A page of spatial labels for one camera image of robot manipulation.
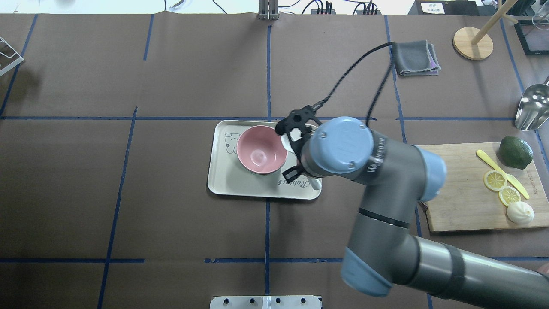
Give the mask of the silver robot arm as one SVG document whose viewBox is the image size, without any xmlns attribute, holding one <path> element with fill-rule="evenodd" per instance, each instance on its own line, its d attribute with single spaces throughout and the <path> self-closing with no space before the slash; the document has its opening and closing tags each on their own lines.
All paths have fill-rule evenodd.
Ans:
<svg viewBox="0 0 549 309">
<path fill-rule="evenodd" d="M 279 135 L 301 133 L 291 142 L 298 165 L 283 173 L 286 180 L 340 176 L 365 186 L 341 266 L 348 286 L 372 297 L 402 285 L 488 309 L 548 307 L 547 275 L 410 234 L 417 203 L 432 200 L 445 183 L 440 156 L 356 118 L 337 117 L 315 130 L 308 120 L 294 114 L 276 124 Z"/>
</svg>

